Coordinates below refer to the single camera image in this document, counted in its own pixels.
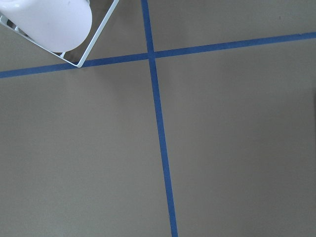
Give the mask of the white cup in rack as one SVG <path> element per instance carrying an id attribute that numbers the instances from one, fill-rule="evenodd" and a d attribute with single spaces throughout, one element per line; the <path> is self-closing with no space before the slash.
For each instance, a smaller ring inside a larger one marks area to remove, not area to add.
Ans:
<path id="1" fill-rule="evenodd" d="M 87 38 L 92 26 L 87 0 L 2 0 L 0 12 L 52 52 L 75 49 Z"/>

